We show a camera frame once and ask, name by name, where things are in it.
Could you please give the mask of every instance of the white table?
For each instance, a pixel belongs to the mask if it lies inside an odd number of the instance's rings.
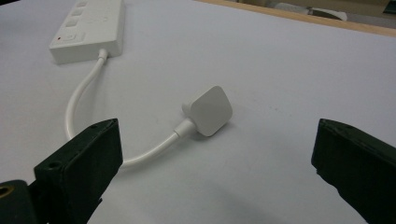
[[[226,91],[233,118],[119,172],[90,223],[365,223],[310,159],[320,118],[396,146],[396,38],[187,0],[125,2],[124,52],[81,98],[77,128],[118,118],[132,157],[211,85]],[[0,7],[0,182],[31,183],[66,142],[67,101],[94,64],[51,59],[73,4]]]

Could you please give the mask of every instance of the screw hole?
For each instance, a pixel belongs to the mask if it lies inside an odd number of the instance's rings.
[[[61,162],[59,162],[59,161],[53,161],[53,162],[51,162],[51,163],[49,164],[49,168],[50,168],[50,169],[56,169],[56,168],[59,168],[61,165],[62,165]]]
[[[12,186],[2,186],[2,187],[0,187],[0,198],[6,197],[13,190],[14,190],[14,187],[12,187]]]

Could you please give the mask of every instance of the power strip switch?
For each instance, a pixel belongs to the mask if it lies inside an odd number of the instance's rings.
[[[77,1],[49,45],[55,62],[96,60],[99,49],[120,56],[124,11],[122,0]]]

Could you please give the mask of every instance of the power strip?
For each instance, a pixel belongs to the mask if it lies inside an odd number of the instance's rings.
[[[49,45],[56,63],[76,63],[122,54],[124,4],[122,0],[79,0]]]

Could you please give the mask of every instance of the power cord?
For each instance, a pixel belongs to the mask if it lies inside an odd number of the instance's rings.
[[[78,100],[91,81],[100,73],[106,59],[107,51],[100,49],[96,65],[76,87],[70,97],[64,117],[64,127],[68,140],[76,136],[73,120]],[[121,168],[132,167],[138,163],[148,161],[172,146],[177,140],[191,133],[198,132],[204,136],[211,136],[233,115],[231,104],[224,90],[219,86],[212,87],[203,94],[198,95],[188,104],[184,104],[182,109],[187,118],[174,129],[174,132],[168,138],[148,152],[124,160]]]

